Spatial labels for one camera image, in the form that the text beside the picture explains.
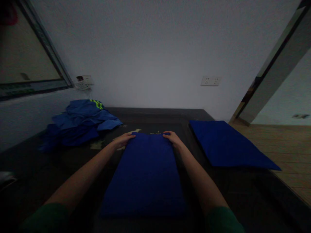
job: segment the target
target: hand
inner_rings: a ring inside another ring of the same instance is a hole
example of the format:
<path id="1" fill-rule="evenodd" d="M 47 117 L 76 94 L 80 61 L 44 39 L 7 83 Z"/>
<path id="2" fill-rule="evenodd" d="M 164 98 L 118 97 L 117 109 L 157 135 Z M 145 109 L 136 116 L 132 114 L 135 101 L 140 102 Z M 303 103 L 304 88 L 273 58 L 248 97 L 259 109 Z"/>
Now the hand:
<path id="1" fill-rule="evenodd" d="M 115 149 L 119 149 L 121 147 L 126 146 L 128 140 L 136 137 L 136 135 L 131 135 L 132 133 L 122 134 L 120 137 L 115 138 L 110 144 L 115 147 Z"/>
<path id="2" fill-rule="evenodd" d="M 185 145 L 175 132 L 165 131 L 163 133 L 170 133 L 170 135 L 163 134 L 163 137 L 167 138 L 175 148 L 180 148 Z"/>

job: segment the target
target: wooden floor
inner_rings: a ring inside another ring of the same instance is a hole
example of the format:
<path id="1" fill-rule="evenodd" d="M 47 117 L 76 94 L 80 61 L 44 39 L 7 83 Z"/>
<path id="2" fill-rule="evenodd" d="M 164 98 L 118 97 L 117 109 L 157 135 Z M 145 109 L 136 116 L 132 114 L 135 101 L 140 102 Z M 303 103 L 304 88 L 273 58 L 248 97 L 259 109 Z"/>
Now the wooden floor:
<path id="1" fill-rule="evenodd" d="M 282 171 L 273 172 L 311 206 L 311 127 L 229 124 L 274 161 Z"/>

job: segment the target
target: green sleeve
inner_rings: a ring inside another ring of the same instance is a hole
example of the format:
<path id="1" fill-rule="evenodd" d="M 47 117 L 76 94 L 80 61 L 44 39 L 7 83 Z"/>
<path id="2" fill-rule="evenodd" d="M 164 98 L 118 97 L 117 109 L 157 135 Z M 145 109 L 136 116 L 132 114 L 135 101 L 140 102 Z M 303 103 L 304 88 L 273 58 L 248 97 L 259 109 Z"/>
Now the green sleeve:
<path id="1" fill-rule="evenodd" d="M 205 218 L 207 232 L 244 233 L 243 226 L 227 207 L 216 207 Z"/>
<path id="2" fill-rule="evenodd" d="M 21 232 L 49 233 L 65 232 L 69 219 L 69 212 L 60 203 L 50 203 L 41 206 L 22 224 Z"/>

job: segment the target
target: blue fabric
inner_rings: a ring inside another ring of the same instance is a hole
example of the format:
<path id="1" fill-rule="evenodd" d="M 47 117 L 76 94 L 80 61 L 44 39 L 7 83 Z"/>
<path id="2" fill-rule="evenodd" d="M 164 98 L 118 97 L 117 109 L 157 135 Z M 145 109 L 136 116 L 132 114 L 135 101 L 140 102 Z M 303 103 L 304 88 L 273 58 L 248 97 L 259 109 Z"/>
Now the blue fabric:
<path id="1" fill-rule="evenodd" d="M 98 137 L 97 131 L 111 130 L 122 122 L 103 108 L 100 101 L 74 100 L 66 112 L 53 116 L 54 124 L 47 126 L 39 150 L 50 152 L 58 145 L 78 146 Z"/>
<path id="2" fill-rule="evenodd" d="M 281 170 L 226 122 L 190 121 L 190 124 L 213 166 L 246 166 Z"/>
<path id="3" fill-rule="evenodd" d="M 162 134 L 131 139 L 106 190 L 100 216 L 183 216 L 183 198 L 174 152 Z"/>

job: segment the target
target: blue jacket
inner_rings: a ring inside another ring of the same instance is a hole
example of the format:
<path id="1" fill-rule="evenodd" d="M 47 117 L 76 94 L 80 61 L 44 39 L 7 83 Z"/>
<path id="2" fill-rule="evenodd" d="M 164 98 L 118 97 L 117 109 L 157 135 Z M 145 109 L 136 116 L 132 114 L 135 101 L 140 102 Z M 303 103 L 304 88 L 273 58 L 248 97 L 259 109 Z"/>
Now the blue jacket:
<path id="1" fill-rule="evenodd" d="M 97 131 L 110 130 L 122 122 L 104 109 L 100 101 L 74 100 L 64 113 L 53 116 L 54 124 L 47 126 L 43 136 L 44 144 L 39 150 L 52 151 L 59 144 L 77 146 L 98 137 Z"/>

